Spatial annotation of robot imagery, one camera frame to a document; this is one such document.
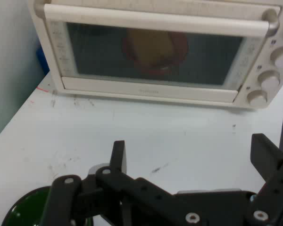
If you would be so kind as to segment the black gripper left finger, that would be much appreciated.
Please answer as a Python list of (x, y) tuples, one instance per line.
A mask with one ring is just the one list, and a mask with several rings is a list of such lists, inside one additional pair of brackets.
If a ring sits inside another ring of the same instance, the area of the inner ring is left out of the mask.
[(125, 142), (114, 142), (110, 163), (85, 179), (66, 175), (50, 187), (43, 226), (84, 226), (100, 215), (112, 226), (184, 226), (186, 204), (163, 189), (126, 175)]

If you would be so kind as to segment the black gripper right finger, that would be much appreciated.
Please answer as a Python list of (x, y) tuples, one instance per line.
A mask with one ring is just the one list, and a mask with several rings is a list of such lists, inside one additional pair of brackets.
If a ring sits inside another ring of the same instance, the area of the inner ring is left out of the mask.
[(264, 134), (251, 137), (250, 161), (265, 184), (249, 204), (250, 226), (283, 226), (283, 152)]

